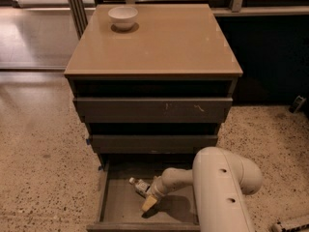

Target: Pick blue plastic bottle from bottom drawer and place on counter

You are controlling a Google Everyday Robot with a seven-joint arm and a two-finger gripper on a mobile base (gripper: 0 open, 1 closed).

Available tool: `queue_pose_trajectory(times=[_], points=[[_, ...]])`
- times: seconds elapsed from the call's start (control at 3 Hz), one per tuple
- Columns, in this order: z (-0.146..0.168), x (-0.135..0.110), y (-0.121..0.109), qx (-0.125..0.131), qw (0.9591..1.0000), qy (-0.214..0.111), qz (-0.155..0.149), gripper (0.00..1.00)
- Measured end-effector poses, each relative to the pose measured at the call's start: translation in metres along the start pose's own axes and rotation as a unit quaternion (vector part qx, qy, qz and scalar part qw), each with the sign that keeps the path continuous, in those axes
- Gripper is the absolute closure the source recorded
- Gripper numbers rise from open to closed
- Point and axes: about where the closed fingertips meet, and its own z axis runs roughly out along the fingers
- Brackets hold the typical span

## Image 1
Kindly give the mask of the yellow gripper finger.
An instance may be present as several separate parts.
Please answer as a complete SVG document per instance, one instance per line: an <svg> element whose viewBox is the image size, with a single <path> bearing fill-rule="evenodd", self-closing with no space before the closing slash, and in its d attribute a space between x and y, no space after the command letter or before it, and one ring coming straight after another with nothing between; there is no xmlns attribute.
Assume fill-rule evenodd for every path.
<svg viewBox="0 0 309 232"><path fill-rule="evenodd" d="M152 195L149 195L146 199L145 199L145 202L143 203L142 205L142 208L141 210L146 213L148 212L152 206L154 206L155 204L157 203L157 199L152 196Z"/></svg>

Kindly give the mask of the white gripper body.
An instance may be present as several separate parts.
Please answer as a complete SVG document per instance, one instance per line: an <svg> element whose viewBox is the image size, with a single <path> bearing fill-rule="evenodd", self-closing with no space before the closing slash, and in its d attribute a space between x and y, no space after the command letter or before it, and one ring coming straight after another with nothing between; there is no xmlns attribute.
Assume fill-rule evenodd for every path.
<svg viewBox="0 0 309 232"><path fill-rule="evenodd" d="M168 192L168 188L163 185L162 178L154 176L153 182L147 190L147 194L160 201Z"/></svg>

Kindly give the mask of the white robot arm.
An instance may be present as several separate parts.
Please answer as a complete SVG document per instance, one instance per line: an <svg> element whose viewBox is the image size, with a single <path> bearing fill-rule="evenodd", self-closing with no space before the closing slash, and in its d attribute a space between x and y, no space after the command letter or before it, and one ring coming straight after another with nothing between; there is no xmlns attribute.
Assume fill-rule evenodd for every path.
<svg viewBox="0 0 309 232"><path fill-rule="evenodd" d="M201 232L255 232L244 197L258 192L262 183L262 171L251 159L207 147L196 154L190 170L170 167L155 177L142 210L192 186Z"/></svg>

